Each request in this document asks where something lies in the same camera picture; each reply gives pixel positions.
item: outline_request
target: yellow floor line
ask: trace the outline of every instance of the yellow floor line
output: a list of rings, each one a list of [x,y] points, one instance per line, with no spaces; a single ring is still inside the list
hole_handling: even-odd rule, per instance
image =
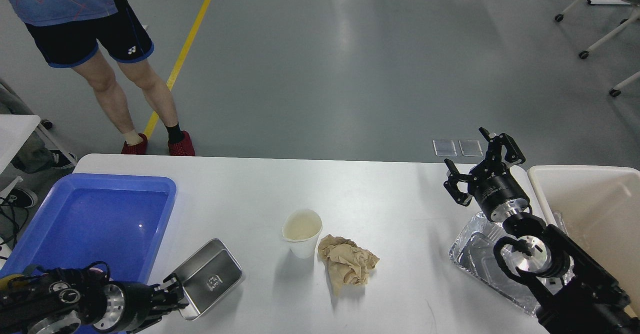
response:
[[[189,49],[192,48],[192,44],[194,43],[196,34],[200,29],[202,19],[204,19],[204,15],[206,14],[210,3],[211,0],[204,0],[202,6],[200,7],[200,11],[198,12],[196,21],[193,23],[191,31],[189,32],[189,36],[187,36],[187,40],[184,42],[182,50],[180,50],[180,54],[178,55],[178,59],[175,61],[175,65],[173,66],[173,70],[171,71],[171,75],[169,76],[169,80],[166,81],[166,85],[169,87],[169,90],[173,90],[174,88],[174,83],[176,83],[178,74],[180,74],[180,70],[183,68],[183,64],[185,63],[185,59],[187,58],[187,54],[189,53]],[[147,122],[146,124],[146,128],[144,129],[144,135],[146,135],[147,138],[151,139],[151,133],[153,133],[157,123],[158,114],[154,111],[149,118],[149,122]]]

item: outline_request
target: white sock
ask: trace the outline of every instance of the white sock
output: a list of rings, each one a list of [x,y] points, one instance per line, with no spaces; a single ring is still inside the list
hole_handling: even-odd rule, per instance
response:
[[[142,142],[142,138],[135,130],[131,130],[128,133],[124,133],[122,135],[124,136],[124,141],[126,141],[126,144],[129,146],[137,145]]]

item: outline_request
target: brown paper towel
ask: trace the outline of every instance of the brown paper towel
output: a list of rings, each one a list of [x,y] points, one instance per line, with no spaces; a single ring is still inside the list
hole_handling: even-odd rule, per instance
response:
[[[338,296],[344,284],[364,285],[369,271],[380,260],[369,250],[342,236],[327,235],[318,245],[318,254],[327,264],[333,294]]]

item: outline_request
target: aluminum foil tray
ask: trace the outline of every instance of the aluminum foil tray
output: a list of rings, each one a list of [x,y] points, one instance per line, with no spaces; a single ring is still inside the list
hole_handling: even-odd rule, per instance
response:
[[[539,304],[528,287],[509,279],[498,267],[494,257],[494,245],[503,236],[513,236],[503,230],[502,225],[489,222],[483,213],[476,214],[457,236],[448,255],[455,265],[473,275],[500,295],[509,299],[523,311],[535,316]],[[503,249],[502,253],[508,258],[510,252]],[[561,279],[542,279],[542,283],[555,293],[562,287]]]

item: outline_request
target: white plastic bin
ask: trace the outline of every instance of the white plastic bin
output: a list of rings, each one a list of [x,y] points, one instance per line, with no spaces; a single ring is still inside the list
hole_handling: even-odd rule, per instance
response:
[[[546,221],[562,213],[569,237],[618,279],[640,313],[640,172],[551,165],[528,176]]]

